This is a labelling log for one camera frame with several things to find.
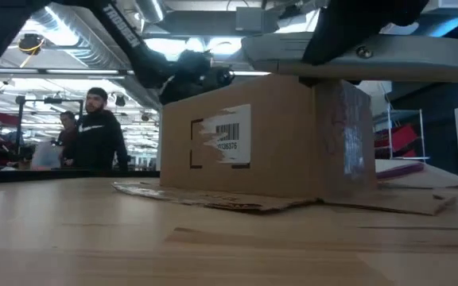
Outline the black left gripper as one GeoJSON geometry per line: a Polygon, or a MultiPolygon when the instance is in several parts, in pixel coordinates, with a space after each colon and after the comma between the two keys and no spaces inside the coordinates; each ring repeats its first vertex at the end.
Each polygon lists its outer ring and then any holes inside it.
{"type": "Polygon", "coordinates": [[[184,50],[173,65],[173,74],[160,90],[161,105],[230,85],[235,78],[234,71],[230,67],[213,66],[212,58],[210,50],[184,50]]]}

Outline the grey box cutter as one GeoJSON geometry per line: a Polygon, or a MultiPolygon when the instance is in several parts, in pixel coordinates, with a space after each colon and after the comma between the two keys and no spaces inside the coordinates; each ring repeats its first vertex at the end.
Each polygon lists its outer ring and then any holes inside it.
{"type": "Polygon", "coordinates": [[[317,79],[458,83],[458,39],[379,34],[326,64],[301,61],[312,34],[245,37],[241,51],[261,72],[317,79]]]}

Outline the brown Sephora cardboard box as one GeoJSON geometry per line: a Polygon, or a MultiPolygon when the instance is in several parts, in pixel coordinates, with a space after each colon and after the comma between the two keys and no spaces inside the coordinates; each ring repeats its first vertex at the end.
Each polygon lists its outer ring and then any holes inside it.
{"type": "Polygon", "coordinates": [[[370,96],[266,75],[166,105],[158,183],[117,191],[225,210],[306,203],[435,215],[453,198],[379,190],[370,96]]]}

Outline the purple-edged mesh zip pouch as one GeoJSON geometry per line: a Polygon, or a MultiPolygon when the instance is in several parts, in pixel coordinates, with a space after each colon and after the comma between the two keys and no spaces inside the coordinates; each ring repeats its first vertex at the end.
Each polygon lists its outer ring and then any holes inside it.
{"type": "Polygon", "coordinates": [[[375,160],[379,186],[403,188],[458,187],[458,175],[418,160],[375,160]]]}

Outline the grey ceiling unit box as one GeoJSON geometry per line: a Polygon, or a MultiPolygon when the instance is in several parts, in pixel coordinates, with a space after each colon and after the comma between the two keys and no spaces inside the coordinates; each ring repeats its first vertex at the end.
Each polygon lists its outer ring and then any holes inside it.
{"type": "Polygon", "coordinates": [[[263,9],[259,7],[237,7],[235,29],[243,32],[260,32],[263,23],[263,9]]]}

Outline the red storage bin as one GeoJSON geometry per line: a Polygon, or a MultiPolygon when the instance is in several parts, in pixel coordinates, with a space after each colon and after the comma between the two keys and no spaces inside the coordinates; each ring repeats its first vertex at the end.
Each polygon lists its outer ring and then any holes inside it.
{"type": "Polygon", "coordinates": [[[405,148],[418,138],[419,136],[413,127],[410,124],[405,124],[376,132],[374,146],[376,149],[388,149],[391,146],[395,152],[405,148]]]}

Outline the long ceiling light bar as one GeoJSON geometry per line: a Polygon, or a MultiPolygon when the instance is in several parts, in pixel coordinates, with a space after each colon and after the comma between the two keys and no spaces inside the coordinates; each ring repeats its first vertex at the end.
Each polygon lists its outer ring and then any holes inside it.
{"type": "Polygon", "coordinates": [[[58,68],[0,68],[0,75],[135,75],[133,70],[115,69],[58,69],[58,68]]]}

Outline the person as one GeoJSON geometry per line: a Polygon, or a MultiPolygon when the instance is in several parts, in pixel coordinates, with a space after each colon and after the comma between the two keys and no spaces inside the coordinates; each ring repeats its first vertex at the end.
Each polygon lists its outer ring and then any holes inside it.
{"type": "Polygon", "coordinates": [[[118,170],[128,170],[121,124],[107,104],[108,93],[101,87],[87,91],[86,114],[76,124],[73,142],[63,151],[65,167],[110,171],[117,159],[118,170]]]}
{"type": "Polygon", "coordinates": [[[60,114],[60,121],[63,129],[60,131],[55,144],[61,148],[59,155],[61,166],[67,167],[72,165],[74,157],[77,137],[76,118],[71,111],[65,111],[60,114]]]}

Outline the black table frame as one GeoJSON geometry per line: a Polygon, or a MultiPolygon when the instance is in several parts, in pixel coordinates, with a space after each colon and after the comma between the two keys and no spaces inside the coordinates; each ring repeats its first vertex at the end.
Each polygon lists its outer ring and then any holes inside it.
{"type": "Polygon", "coordinates": [[[159,171],[94,171],[61,169],[51,171],[0,171],[0,183],[79,178],[159,178],[159,171]]]}

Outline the black gantry frame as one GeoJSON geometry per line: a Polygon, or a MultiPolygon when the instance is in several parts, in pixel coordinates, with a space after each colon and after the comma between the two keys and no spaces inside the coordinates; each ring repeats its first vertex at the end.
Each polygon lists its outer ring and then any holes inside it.
{"type": "MultiPolygon", "coordinates": [[[[59,104],[63,102],[77,102],[80,105],[78,118],[74,114],[72,115],[61,115],[60,120],[63,127],[69,127],[70,129],[76,125],[76,120],[83,117],[83,100],[82,99],[55,99],[53,97],[47,97],[45,99],[27,99],[23,95],[19,95],[16,98],[18,104],[17,114],[17,132],[15,138],[15,148],[17,153],[21,152],[21,128],[22,118],[24,112],[24,105],[27,102],[42,102],[45,104],[59,104]]],[[[61,169],[63,166],[63,146],[58,145],[55,141],[40,141],[35,147],[32,155],[30,168],[35,171],[47,171],[61,169]]]]}

